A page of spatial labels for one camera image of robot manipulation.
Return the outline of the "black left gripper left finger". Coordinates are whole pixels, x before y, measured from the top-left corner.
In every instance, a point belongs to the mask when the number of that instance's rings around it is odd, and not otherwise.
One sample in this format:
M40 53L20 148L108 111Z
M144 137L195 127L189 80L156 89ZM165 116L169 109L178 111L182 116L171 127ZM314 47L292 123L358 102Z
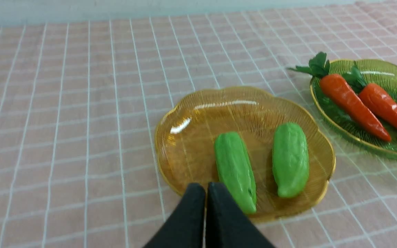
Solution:
M199 183L190 183L174 211L144 247L201 248L205 200L205 189Z

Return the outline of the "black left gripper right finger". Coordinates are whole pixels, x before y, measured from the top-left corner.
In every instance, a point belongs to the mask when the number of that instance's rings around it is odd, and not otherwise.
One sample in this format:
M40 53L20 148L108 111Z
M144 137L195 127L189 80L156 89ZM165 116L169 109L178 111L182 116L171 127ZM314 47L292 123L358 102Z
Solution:
M274 245L244 215L223 183L207 188L205 247L274 248Z

